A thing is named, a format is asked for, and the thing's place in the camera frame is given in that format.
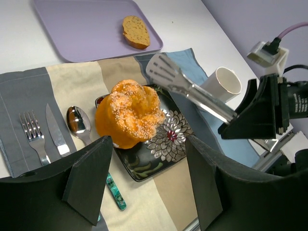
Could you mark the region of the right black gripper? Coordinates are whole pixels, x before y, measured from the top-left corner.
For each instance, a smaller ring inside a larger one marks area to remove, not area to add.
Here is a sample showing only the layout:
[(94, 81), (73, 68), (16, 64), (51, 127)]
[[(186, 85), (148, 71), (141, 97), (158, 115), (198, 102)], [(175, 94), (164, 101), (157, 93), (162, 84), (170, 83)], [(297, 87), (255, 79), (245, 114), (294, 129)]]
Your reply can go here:
[(291, 119), (307, 118), (308, 82), (288, 82), (278, 74), (251, 79), (235, 112), (235, 120), (218, 128), (222, 139), (273, 139)]

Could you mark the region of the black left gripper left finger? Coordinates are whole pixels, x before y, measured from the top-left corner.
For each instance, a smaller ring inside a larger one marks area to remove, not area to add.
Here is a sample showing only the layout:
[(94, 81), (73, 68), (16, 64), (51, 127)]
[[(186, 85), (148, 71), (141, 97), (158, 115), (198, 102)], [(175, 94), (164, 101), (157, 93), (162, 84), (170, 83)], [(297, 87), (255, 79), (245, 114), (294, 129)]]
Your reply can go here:
[(0, 180), (3, 231), (90, 231), (98, 222), (113, 151), (104, 136), (17, 178)]

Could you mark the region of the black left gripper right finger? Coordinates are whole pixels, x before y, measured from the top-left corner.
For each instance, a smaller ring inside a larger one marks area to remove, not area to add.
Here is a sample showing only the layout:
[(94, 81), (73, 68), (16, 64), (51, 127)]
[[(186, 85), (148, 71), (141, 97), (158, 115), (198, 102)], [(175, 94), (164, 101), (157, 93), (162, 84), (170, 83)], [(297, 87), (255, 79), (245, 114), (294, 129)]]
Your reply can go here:
[(185, 145), (201, 230), (307, 230), (306, 170), (275, 176), (242, 165), (193, 135)]

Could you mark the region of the metal serving tongs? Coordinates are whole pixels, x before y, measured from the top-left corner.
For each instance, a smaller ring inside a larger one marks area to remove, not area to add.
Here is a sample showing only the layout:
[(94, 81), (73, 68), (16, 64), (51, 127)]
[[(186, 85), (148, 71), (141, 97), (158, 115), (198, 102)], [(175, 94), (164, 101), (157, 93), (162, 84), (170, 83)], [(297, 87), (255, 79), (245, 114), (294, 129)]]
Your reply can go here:
[(185, 96), (202, 110), (225, 124), (235, 120), (237, 113), (221, 100), (188, 79), (181, 69), (165, 54), (154, 54), (146, 66), (152, 82), (166, 90)]

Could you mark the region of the sliced bread piece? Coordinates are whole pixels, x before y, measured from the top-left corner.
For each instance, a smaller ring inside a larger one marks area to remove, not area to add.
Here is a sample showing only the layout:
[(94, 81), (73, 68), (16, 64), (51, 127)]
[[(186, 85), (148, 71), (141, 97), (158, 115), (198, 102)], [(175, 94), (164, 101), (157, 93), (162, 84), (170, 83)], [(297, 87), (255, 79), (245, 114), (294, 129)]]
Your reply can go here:
[(123, 36), (131, 47), (144, 50), (150, 46), (149, 32), (141, 18), (134, 15), (126, 16), (122, 28)]

